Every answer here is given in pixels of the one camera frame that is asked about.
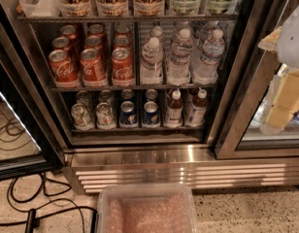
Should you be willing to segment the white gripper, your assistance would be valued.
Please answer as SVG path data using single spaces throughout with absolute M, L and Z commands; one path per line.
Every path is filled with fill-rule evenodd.
M 278 27 L 263 38 L 258 47 L 262 50 L 277 51 L 282 28 Z M 265 135 L 276 135 L 284 131 L 294 114 L 299 110 L 299 69 L 283 75 L 271 109 L 263 120 L 260 131 Z

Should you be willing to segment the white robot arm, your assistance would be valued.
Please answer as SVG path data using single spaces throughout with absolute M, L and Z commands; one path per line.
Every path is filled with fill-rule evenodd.
M 270 83 L 259 127 L 265 135 L 276 135 L 284 131 L 299 111 L 299 5 L 258 47 L 275 52 L 279 62 L 288 67 L 286 73 L 275 75 Z

